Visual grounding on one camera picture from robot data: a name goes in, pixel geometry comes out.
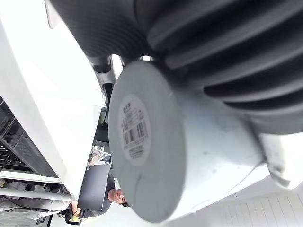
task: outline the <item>hair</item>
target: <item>hair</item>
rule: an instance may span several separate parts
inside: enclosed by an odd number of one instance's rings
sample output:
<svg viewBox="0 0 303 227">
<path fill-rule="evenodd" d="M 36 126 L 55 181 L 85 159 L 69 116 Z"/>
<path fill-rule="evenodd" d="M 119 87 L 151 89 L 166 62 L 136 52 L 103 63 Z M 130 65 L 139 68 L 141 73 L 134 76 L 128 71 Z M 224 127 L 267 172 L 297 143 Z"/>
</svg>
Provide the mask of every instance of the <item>hair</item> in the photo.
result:
<svg viewBox="0 0 303 227">
<path fill-rule="evenodd" d="M 124 207 L 129 207 L 129 205 L 128 205 L 127 202 L 124 202 L 124 203 L 122 203 L 121 205 L 124 206 Z"/>
</svg>

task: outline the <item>label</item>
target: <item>label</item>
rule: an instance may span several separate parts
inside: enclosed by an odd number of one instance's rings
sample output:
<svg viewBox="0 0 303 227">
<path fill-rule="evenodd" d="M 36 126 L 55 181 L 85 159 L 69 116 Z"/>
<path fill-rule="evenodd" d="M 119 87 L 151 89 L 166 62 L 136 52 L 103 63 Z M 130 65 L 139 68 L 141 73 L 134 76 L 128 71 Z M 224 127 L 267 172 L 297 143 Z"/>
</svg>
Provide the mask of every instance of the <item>label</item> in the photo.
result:
<svg viewBox="0 0 303 227">
<path fill-rule="evenodd" d="M 127 95 L 119 108 L 122 150 L 134 165 L 145 163 L 151 151 L 151 123 L 145 105 L 135 95 Z"/>
</svg>

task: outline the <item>black grille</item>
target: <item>black grille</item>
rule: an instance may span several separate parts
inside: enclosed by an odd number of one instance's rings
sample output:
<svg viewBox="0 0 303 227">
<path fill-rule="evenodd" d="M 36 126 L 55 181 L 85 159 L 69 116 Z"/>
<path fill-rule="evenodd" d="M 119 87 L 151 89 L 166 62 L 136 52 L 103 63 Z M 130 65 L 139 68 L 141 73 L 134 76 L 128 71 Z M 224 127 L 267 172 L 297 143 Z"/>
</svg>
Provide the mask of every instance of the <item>black grille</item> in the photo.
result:
<svg viewBox="0 0 303 227">
<path fill-rule="evenodd" d="M 4 168 L 32 172 L 27 165 L 0 141 L 0 171 Z"/>
<path fill-rule="evenodd" d="M 57 177 L 1 97 L 0 101 L 0 170 L 5 168 Z"/>
</svg>

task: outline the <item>person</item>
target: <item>person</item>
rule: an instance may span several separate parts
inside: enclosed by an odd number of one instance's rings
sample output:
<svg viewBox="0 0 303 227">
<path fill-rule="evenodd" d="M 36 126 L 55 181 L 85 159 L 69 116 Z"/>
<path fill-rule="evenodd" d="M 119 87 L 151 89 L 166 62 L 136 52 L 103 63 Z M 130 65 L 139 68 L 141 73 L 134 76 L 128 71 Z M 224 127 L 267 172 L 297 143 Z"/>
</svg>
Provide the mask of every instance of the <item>person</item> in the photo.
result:
<svg viewBox="0 0 303 227">
<path fill-rule="evenodd" d="M 52 190 L 53 193 L 69 193 L 64 186 Z M 77 208 L 77 202 L 75 201 L 56 201 L 46 199 L 31 199 L 24 198 L 21 200 L 7 199 L 6 197 L 0 198 L 0 211 L 13 210 L 18 212 L 25 218 L 37 220 L 45 216 L 59 213 L 67 209 L 72 209 L 75 216 L 79 218 L 89 218 L 104 214 L 109 209 L 112 202 L 116 202 L 124 207 L 129 207 L 126 198 L 124 197 L 121 189 L 116 189 L 115 179 L 111 174 L 107 178 L 107 186 L 105 191 L 105 197 L 103 201 L 103 207 L 101 210 L 89 210 Z M 29 208 L 41 208 L 47 209 L 49 212 L 33 211 Z"/>
<path fill-rule="evenodd" d="M 121 191 L 121 189 L 116 189 L 115 179 L 112 177 L 112 175 L 109 175 L 107 178 L 105 197 L 101 210 L 78 208 L 76 201 L 71 201 L 71 205 L 68 208 L 72 209 L 73 214 L 79 218 L 89 218 L 89 217 L 99 216 L 107 212 L 113 201 L 118 203 L 119 205 L 122 205 L 123 207 L 129 207 L 127 200 L 124 197 L 124 194 Z"/>
</svg>

